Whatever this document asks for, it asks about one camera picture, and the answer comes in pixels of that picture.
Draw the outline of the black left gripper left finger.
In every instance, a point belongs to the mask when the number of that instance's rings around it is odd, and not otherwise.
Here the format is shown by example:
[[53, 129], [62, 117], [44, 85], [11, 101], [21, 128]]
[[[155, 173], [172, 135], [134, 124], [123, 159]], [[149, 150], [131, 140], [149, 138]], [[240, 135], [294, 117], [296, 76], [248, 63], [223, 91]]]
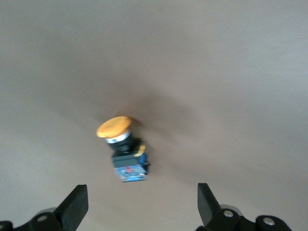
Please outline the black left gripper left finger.
[[39, 213], [15, 228], [10, 221], [0, 221], [0, 231], [76, 231], [88, 209], [87, 185], [77, 185], [54, 211]]

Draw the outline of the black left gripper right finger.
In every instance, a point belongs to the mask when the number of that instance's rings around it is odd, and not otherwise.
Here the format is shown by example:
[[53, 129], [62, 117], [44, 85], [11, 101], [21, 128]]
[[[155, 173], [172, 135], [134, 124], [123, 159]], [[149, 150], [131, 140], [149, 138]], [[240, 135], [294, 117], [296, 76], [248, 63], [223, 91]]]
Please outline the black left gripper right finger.
[[252, 222], [231, 208], [222, 208], [207, 183], [198, 183], [197, 205], [203, 225], [196, 231], [292, 231], [275, 216], [261, 215]]

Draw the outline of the yellow mushroom push button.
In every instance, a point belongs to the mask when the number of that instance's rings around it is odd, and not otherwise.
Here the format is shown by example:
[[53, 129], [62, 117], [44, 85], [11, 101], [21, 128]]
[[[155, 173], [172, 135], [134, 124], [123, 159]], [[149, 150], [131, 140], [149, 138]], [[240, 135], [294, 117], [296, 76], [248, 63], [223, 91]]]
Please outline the yellow mushroom push button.
[[147, 180], [150, 166], [146, 145], [133, 135], [131, 123], [130, 117], [117, 116], [101, 124], [96, 131], [97, 137], [105, 139], [113, 150], [111, 161], [122, 182]]

